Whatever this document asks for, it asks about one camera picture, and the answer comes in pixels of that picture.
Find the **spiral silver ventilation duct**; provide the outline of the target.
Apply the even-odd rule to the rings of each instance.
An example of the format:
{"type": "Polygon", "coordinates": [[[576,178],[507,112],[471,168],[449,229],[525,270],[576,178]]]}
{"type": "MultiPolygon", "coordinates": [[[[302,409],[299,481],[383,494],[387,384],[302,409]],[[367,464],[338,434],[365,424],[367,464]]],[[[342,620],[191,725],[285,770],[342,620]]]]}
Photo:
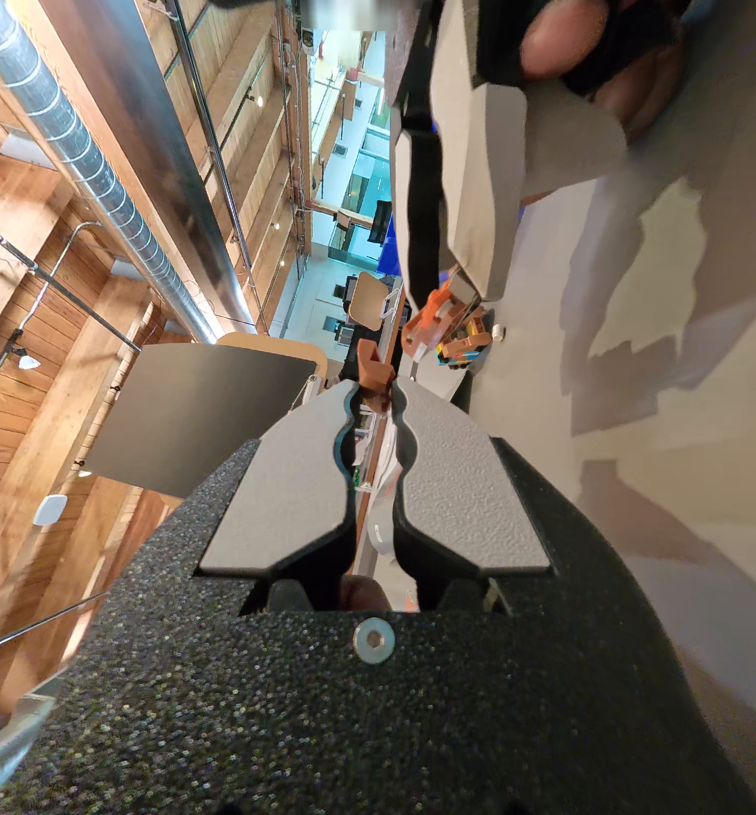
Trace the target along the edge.
{"type": "Polygon", "coordinates": [[[218,340],[154,230],[6,2],[0,1],[0,90],[59,172],[196,340],[218,340]]]}

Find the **smooth silver duct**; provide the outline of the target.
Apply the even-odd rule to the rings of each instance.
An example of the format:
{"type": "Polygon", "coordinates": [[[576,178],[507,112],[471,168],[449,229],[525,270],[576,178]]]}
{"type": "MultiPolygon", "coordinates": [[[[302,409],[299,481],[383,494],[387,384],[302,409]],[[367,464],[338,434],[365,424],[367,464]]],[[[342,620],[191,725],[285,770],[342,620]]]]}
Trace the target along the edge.
{"type": "Polygon", "coordinates": [[[222,330],[256,333],[137,3],[42,7],[222,330]]]}

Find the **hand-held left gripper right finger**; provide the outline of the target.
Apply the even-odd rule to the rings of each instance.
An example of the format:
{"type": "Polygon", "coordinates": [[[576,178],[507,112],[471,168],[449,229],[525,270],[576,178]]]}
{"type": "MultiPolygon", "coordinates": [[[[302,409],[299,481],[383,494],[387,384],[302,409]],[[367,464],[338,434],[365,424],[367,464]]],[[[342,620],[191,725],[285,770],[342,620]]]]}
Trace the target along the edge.
{"type": "Polygon", "coordinates": [[[490,436],[407,377],[393,383],[400,535],[469,574],[542,573],[550,561],[490,436]]]}

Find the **small orange brown brick assembly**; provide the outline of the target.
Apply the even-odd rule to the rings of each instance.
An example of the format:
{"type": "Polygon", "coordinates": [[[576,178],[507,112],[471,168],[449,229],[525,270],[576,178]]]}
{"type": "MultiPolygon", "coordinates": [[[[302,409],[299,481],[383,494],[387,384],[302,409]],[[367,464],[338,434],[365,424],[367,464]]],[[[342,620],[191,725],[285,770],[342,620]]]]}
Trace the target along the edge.
{"type": "Polygon", "coordinates": [[[476,287],[456,263],[442,285],[429,294],[424,307],[406,322],[401,333],[404,354],[419,363],[467,324],[481,304],[476,287]]]}

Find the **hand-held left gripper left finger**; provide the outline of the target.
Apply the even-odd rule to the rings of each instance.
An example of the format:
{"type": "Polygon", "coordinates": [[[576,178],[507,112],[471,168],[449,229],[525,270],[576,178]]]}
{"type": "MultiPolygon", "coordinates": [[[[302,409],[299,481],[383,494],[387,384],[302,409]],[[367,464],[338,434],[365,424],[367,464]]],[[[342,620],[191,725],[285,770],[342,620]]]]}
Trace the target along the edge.
{"type": "Polygon", "coordinates": [[[352,400],[345,380],[273,424],[200,560],[205,574],[343,574],[355,556],[352,400]]]}

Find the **brown notched brick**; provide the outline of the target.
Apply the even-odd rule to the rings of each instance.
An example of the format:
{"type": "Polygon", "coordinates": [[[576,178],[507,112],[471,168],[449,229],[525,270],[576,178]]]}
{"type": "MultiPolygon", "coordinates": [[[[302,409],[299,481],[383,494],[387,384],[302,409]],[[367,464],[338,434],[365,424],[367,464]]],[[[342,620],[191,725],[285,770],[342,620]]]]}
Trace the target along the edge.
{"type": "Polygon", "coordinates": [[[392,400],[396,373],[381,360],[377,344],[362,338],[357,346],[358,383],[363,403],[374,413],[385,414],[392,400]]]}

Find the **black board with tan rim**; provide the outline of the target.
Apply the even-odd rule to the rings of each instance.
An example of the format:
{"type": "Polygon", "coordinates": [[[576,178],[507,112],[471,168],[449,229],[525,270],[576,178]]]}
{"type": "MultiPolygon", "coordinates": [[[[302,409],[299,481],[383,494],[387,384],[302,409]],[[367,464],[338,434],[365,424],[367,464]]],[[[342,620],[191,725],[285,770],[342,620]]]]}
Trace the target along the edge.
{"type": "Polygon", "coordinates": [[[230,332],[215,344],[148,346],[120,386],[85,469],[184,499],[291,410],[328,357],[311,343],[230,332]]]}

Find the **colourful brick model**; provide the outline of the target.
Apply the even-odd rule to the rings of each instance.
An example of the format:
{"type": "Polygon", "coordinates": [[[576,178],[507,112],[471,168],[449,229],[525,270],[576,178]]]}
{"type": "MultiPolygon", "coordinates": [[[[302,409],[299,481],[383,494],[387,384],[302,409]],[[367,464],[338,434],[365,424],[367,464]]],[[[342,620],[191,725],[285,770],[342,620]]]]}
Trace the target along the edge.
{"type": "Polygon", "coordinates": [[[466,368],[492,341],[492,334],[486,326],[485,309],[480,305],[437,345],[437,362],[452,370],[466,368]]]}

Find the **grey desk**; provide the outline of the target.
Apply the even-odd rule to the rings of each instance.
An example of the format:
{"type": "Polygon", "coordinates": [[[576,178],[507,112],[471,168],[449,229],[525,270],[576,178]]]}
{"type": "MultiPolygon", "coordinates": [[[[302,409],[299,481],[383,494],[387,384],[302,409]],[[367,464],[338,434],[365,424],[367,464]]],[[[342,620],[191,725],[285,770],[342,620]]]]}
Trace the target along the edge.
{"type": "Polygon", "coordinates": [[[690,2],[610,174],[528,205],[468,411],[604,533],[756,794],[756,2],[690,2]]]}

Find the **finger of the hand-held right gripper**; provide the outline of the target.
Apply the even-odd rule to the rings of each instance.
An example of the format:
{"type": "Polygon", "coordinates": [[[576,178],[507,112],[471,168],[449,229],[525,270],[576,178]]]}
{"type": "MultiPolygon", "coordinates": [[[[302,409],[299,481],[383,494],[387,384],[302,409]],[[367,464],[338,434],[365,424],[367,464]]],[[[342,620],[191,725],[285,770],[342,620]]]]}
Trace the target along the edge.
{"type": "Polygon", "coordinates": [[[433,129],[401,129],[391,150],[393,222],[400,269],[413,307],[440,285],[442,145],[433,129]]]}
{"type": "Polygon", "coordinates": [[[442,145],[445,244],[481,300],[506,289],[521,200],[597,179],[627,149],[617,119],[559,79],[481,78],[472,2],[445,2],[430,83],[442,145]]]}

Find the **blue plastic bin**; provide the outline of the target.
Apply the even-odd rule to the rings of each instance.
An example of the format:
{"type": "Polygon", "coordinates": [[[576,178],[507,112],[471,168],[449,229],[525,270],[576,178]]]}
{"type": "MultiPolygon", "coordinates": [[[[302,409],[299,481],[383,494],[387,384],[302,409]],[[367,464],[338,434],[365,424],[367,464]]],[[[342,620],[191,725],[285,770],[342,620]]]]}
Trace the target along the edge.
{"type": "Polygon", "coordinates": [[[390,216],[389,219],[388,229],[377,262],[376,273],[381,277],[392,276],[400,278],[402,276],[393,215],[390,216]]]}

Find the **person's left hand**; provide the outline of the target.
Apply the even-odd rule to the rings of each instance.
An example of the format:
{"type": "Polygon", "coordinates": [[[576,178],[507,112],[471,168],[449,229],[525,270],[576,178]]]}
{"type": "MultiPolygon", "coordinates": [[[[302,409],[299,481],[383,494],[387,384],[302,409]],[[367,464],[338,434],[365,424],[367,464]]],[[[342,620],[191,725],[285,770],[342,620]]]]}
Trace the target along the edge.
{"type": "Polygon", "coordinates": [[[383,588],[373,578],[343,575],[339,584],[338,610],[343,612],[390,612],[383,588]]]}

